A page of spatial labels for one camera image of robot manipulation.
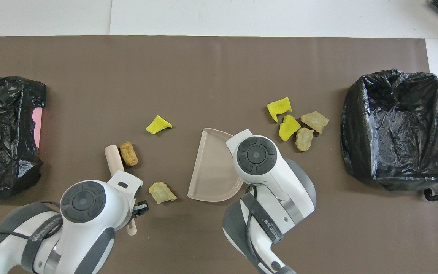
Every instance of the robotic arm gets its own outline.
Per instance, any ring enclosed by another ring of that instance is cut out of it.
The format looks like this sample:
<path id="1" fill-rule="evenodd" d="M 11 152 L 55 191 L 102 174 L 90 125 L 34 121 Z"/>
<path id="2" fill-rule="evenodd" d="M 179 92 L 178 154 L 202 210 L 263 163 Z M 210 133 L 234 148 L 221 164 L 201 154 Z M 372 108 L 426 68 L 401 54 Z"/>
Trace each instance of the robotic arm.
<path id="1" fill-rule="evenodd" d="M 146 201 L 134 204 L 142 185 L 117 170 L 107 183 L 71 186 L 61 198 L 61 215 L 40 202 L 13 210 L 0 224 L 0 274 L 16 265 L 38 274 L 97 273 L 114 232 L 148 211 Z"/>
<path id="2" fill-rule="evenodd" d="M 294 274 L 272 251 L 315 210 L 315 188 L 292 160 L 282 158 L 268 138 L 244 130 L 226 142 L 246 194 L 226 208 L 226 238 L 263 274 Z"/>

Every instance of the round gray button pad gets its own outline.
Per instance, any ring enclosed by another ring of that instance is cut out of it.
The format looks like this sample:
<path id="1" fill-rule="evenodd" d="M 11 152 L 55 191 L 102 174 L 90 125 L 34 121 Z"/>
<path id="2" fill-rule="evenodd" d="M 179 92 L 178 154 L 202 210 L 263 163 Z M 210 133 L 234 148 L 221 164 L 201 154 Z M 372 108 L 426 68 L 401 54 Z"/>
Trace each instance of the round gray button pad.
<path id="1" fill-rule="evenodd" d="M 65 192 L 60 210 L 67 220 L 85 223 L 96 218 L 105 204 L 104 187 L 94 181 L 85 181 Z"/>
<path id="2" fill-rule="evenodd" d="M 273 142 L 264 137 L 249 137 L 238 146 L 238 164 L 251 175 L 262 175 L 275 166 L 277 158 Z"/>

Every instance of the velcro strap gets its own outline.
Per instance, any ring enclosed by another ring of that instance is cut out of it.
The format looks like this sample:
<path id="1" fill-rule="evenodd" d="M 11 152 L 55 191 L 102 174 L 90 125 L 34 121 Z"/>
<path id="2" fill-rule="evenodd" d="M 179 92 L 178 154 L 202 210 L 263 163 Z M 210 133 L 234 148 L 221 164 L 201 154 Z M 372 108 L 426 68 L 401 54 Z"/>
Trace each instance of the velcro strap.
<path id="1" fill-rule="evenodd" d="M 241 201 L 251 212 L 252 216 L 258 221 L 259 225 L 263 228 L 266 235 L 268 235 L 273 244 L 278 243 L 283 239 L 283 234 L 278 226 L 273 222 L 270 215 L 266 210 L 258 203 L 256 198 L 251 193 L 247 193 L 242 196 Z"/>
<path id="2" fill-rule="evenodd" d="M 33 269 L 33 262 L 37 256 L 43 238 L 49 234 L 55 227 L 62 223 L 61 215 L 54 215 L 43 222 L 35 232 L 26 241 L 25 249 L 23 250 L 23 256 L 21 257 L 21 267 L 28 272 L 36 273 Z"/>

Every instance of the beige handle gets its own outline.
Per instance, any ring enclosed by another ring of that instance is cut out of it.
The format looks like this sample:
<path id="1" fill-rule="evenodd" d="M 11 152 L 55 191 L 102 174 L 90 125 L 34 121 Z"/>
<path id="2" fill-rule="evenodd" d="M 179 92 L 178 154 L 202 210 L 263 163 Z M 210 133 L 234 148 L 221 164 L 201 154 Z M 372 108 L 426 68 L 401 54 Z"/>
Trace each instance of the beige handle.
<path id="1" fill-rule="evenodd" d="M 118 147 L 115 145 L 110 145 L 104 148 L 104 154 L 106 154 L 106 160 L 108 161 L 109 172 L 111 172 L 111 177 L 118 171 L 124 171 L 123 162 L 121 161 L 121 156 L 119 155 Z"/>

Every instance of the trash piece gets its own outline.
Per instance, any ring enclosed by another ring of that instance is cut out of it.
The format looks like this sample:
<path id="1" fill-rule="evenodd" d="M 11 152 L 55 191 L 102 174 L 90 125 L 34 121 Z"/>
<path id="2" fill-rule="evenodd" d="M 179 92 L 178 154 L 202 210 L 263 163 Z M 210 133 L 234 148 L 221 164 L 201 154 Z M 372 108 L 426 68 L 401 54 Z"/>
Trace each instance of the trash piece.
<path id="1" fill-rule="evenodd" d="M 290 136 L 292 136 L 297 130 L 300 129 L 300 124 L 297 120 L 291 115 L 287 115 L 283 117 L 283 122 L 280 124 L 280 131 L 278 132 L 278 135 L 280 135 L 280 138 L 283 140 L 283 142 L 286 142 Z"/>
<path id="2" fill-rule="evenodd" d="M 175 201 L 175 196 L 164 182 L 156 182 L 148 189 L 148 193 L 153 196 L 153 199 L 157 204 L 161 204 L 165 201 Z"/>
<path id="3" fill-rule="evenodd" d="M 127 166 L 134 166 L 138 163 L 138 157 L 134 152 L 133 145 L 130 142 L 124 142 L 119 145 L 119 151 Z"/>
<path id="4" fill-rule="evenodd" d="M 43 83 L 17 76 L 0 78 L 0 199 L 34 186 L 40 178 L 43 162 L 35 130 L 41 118 L 35 109 L 44 107 L 45 101 Z"/>
<path id="5" fill-rule="evenodd" d="M 275 122 L 277 123 L 278 123 L 278 117 L 276 115 L 284 114 L 287 111 L 292 112 L 292 106 L 290 106 L 290 99 L 288 99 L 288 97 L 285 97 L 275 102 L 271 102 L 268 105 L 266 105 L 266 107 L 270 112 L 271 118 L 273 118 L 273 120 L 275 120 Z"/>
<path id="6" fill-rule="evenodd" d="M 225 201 L 238 192 L 242 181 L 234 169 L 226 141 L 232 135 L 204 128 L 187 196 L 206 202 Z"/>
<path id="7" fill-rule="evenodd" d="M 150 132 L 151 134 L 155 134 L 161 130 L 164 130 L 165 128 L 172 128 L 172 124 L 157 115 L 153 122 L 151 122 L 151 124 L 146 127 L 146 131 Z"/>
<path id="8" fill-rule="evenodd" d="M 309 130 L 303 127 L 297 131 L 297 140 L 295 145 L 300 151 L 307 151 L 312 145 L 313 129 Z"/>
<path id="9" fill-rule="evenodd" d="M 438 200 L 437 76 L 392 69 L 360 77 L 344 101 L 341 149 L 361 182 Z"/>
<path id="10" fill-rule="evenodd" d="M 323 128 L 327 126 L 327 123 L 329 123 L 329 119 L 325 118 L 325 116 L 320 114 L 318 111 L 302 115 L 300 120 L 319 134 L 322 134 Z"/>

